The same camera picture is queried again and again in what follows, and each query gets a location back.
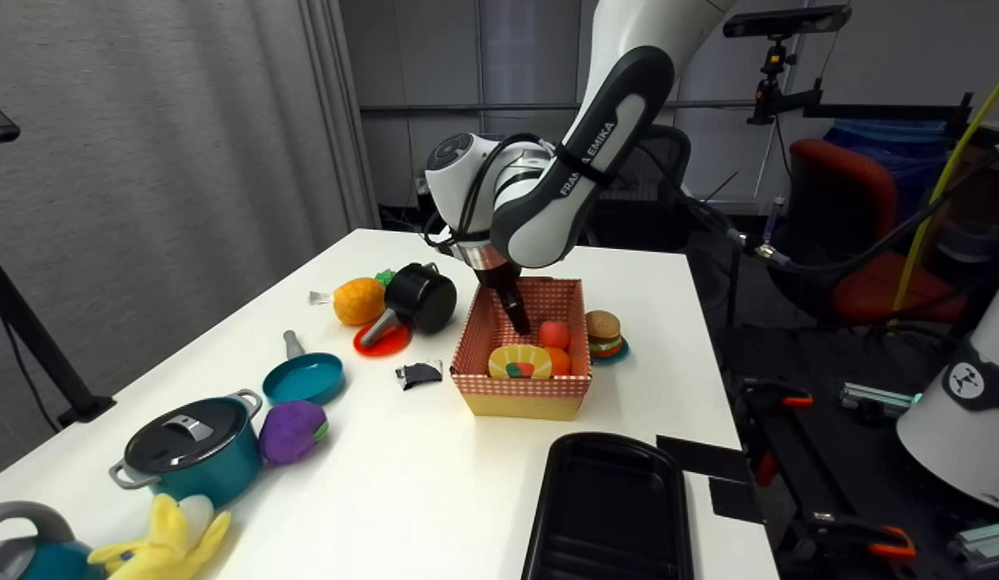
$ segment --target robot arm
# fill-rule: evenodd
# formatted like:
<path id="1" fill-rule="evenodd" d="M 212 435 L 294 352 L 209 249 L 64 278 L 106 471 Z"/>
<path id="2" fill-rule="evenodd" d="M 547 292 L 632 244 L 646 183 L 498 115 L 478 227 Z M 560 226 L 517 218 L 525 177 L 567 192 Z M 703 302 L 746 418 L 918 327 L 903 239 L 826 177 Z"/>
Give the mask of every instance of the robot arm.
<path id="1" fill-rule="evenodd" d="M 451 135 L 426 162 L 446 244 L 492 285 L 525 334 L 518 266 L 560 262 L 596 197 L 661 112 L 673 71 L 731 0 L 601 0 L 591 81 L 567 135 Z"/>

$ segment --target white table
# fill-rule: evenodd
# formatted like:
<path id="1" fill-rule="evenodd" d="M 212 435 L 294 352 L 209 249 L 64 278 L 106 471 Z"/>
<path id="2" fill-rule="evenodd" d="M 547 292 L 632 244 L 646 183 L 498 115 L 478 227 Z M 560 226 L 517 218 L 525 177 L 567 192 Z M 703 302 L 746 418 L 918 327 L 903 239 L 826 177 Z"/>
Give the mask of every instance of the white table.
<path id="1" fill-rule="evenodd" d="M 404 354 L 365 360 L 328 306 L 350 278 L 438 262 L 459 291 L 447 331 L 415 339 Z M 86 543 L 136 539 L 150 494 L 125 494 L 106 466 L 150 418 L 198 396 L 261 387 L 284 360 L 281 331 L 298 327 L 309 352 L 336 352 L 350 390 L 328 404 L 333 440 L 306 465 L 272 471 L 232 507 L 238 527 L 216 576 L 518 576 L 544 453 L 567 433 L 654 435 L 737 447 L 703 308 L 679 255 L 578 249 L 550 278 L 579 278 L 586 308 L 612 308 L 632 357 L 593 373 L 578 423 L 478 418 L 456 384 L 399 390 L 395 368 L 451 360 L 475 297 L 475 273 L 431 255 L 415 236 L 352 232 L 298 273 L 232 312 L 184 352 L 130 384 L 118 408 L 0 474 L 0 499 L 38 499 L 64 513 Z M 690 474 L 698 576 L 777 576 L 761 524 L 712 513 L 706 477 Z"/>

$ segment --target wicker basket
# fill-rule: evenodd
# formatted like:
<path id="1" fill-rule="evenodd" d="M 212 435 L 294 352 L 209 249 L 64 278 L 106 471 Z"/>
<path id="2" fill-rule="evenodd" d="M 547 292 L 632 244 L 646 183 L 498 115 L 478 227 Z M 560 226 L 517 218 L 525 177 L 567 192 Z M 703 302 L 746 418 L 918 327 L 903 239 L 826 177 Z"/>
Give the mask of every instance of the wicker basket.
<path id="1" fill-rule="evenodd" d="M 550 379 L 492 379 L 491 352 L 525 341 L 492 291 L 478 285 L 451 373 L 475 414 L 531 414 L 571 423 L 591 393 L 591 341 L 579 279 L 521 278 L 531 325 L 559 318 L 571 331 L 571 373 Z"/>

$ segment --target purple toy eggplant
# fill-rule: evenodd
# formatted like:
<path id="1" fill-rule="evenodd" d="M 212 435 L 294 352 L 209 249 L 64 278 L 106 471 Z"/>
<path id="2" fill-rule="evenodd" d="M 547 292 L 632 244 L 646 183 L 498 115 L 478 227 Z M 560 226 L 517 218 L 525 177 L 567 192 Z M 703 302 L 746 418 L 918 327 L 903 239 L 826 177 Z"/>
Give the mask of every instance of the purple toy eggplant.
<path id="1" fill-rule="evenodd" d="M 317 440 L 328 439 L 328 414 L 322 407 L 298 400 L 269 411 L 261 429 L 261 453 L 269 466 L 298 465 Z"/>

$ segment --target red chair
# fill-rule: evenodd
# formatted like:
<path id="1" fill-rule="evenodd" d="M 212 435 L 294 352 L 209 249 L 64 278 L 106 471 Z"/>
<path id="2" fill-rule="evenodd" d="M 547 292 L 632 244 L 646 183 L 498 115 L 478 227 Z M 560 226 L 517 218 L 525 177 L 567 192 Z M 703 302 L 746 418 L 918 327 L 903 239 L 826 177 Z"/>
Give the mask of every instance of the red chair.
<path id="1" fill-rule="evenodd" d="M 787 252 L 803 264 L 845 262 L 871 249 L 896 226 L 896 179 L 884 165 L 833 141 L 803 138 L 793 153 L 793 201 Z M 823 291 L 823 308 L 849 325 L 873 325 L 892 315 L 892 292 L 906 255 L 879 252 L 845 269 Z M 916 266 L 900 318 L 956 323 L 968 297 L 926 266 Z"/>

